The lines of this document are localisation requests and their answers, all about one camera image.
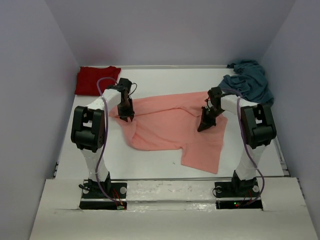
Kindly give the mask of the pink t shirt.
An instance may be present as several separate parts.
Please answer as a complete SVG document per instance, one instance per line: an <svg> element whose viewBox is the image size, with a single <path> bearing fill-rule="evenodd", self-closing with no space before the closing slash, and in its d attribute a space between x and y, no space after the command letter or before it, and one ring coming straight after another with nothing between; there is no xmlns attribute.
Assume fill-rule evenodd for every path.
<svg viewBox="0 0 320 240"><path fill-rule="evenodd" d="M198 131L206 92L191 92L133 100L134 118L120 119L109 110L123 131L128 146L141 151L182 150L181 164L216 174L224 144L227 118L220 115L216 125Z"/></svg>

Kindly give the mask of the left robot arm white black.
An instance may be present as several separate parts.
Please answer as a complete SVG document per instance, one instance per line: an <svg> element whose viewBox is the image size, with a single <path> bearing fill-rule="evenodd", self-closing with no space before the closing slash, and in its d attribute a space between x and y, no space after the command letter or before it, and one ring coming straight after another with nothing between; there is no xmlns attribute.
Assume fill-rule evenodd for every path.
<svg viewBox="0 0 320 240"><path fill-rule="evenodd" d="M135 116L131 88L136 83L127 78L116 81L102 77L97 81L100 97L87 106L77 106L73 112L71 142L84 156L89 172L87 187L82 188L104 198L112 189L110 171L103 154L107 145L109 130L109 110L117 110L120 120L132 121Z"/></svg>

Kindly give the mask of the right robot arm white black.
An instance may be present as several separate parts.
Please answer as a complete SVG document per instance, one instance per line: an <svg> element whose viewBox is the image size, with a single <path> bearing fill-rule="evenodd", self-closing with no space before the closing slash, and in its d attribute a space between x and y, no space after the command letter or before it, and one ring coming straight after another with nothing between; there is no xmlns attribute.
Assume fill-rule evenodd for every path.
<svg viewBox="0 0 320 240"><path fill-rule="evenodd" d="M212 193L218 199L249 197L254 202L264 190L263 185L258 186L256 177L263 176L259 162L266 147L277 136L271 106L247 101L232 89L223 92L220 87L213 87L207 94L198 132L216 126L217 118L223 112L230 112L237 116L244 147L231 180L216 182Z"/></svg>

